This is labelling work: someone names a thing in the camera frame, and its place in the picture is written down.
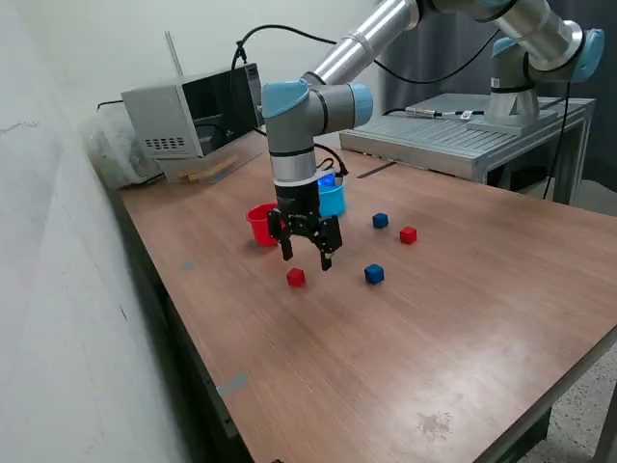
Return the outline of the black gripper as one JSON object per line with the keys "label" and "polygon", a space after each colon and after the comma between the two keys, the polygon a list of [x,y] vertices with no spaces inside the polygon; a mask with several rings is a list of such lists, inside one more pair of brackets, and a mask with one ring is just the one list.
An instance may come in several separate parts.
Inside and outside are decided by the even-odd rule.
{"label": "black gripper", "polygon": [[321,268],[332,267],[332,255],[342,246],[342,235],[337,216],[319,218],[319,191],[317,181],[296,186],[275,186],[278,208],[268,211],[268,231],[276,239],[282,258],[293,258],[290,241],[292,230],[315,230],[313,244],[318,248]]}

